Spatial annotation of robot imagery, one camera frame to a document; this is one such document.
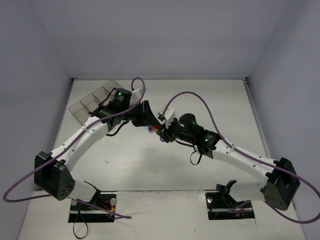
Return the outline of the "red lego brick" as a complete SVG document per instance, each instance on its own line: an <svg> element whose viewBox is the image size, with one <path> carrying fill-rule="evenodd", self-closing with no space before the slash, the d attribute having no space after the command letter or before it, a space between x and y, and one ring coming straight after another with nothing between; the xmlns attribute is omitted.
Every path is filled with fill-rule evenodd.
<svg viewBox="0 0 320 240"><path fill-rule="evenodd" d="M158 126L153 126L152 129L153 129L155 132L158 132L158 131L159 131L159 127L158 127Z"/></svg>

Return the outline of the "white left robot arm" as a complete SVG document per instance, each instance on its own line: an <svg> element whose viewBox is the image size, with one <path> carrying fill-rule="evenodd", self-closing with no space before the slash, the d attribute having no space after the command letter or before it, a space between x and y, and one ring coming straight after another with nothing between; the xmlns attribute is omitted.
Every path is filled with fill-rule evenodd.
<svg viewBox="0 0 320 240"><path fill-rule="evenodd" d="M110 101L103 100L90 112L84 125L68 140L50 153L40 152L35 157L34 183L62 201L64 199L89 202L100 191L92 184L75 180L71 172L78 160L100 139L123 122L136 127L158 125L149 102L142 100L143 87L132 91L117 88Z"/></svg>

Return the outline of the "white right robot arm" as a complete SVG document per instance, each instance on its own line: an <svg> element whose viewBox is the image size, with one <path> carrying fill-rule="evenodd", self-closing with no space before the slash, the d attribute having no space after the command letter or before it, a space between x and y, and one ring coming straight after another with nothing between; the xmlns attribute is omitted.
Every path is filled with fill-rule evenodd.
<svg viewBox="0 0 320 240"><path fill-rule="evenodd" d="M201 156L225 162L246 172L259 181L258 191L267 204L281 211L289 208L300 186L289 160L263 158L226 144L216 132L198 125L192 113L183 114L180 118L159 114L157 118L160 123L157 134L166 143L181 140Z"/></svg>

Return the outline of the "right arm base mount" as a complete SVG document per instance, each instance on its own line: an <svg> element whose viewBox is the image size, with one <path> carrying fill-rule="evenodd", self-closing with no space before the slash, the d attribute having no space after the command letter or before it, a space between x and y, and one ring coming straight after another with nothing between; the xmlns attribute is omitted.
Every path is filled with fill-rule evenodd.
<svg viewBox="0 0 320 240"><path fill-rule="evenodd" d="M216 184L214 191L205 193L207 216L210 221L254 219L250 201L236 201L230 191L236 180L230 180L226 185Z"/></svg>

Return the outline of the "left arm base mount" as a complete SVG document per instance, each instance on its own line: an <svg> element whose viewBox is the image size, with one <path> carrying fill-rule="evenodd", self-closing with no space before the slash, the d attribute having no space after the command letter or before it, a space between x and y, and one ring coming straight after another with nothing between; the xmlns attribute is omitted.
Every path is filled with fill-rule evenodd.
<svg viewBox="0 0 320 240"><path fill-rule="evenodd" d="M102 209L115 211L117 204L117 194L112 192L103 192L100 195L101 200L96 203ZM96 209L79 202L71 202L68 223L113 223L115 215L111 215L103 210Z"/></svg>

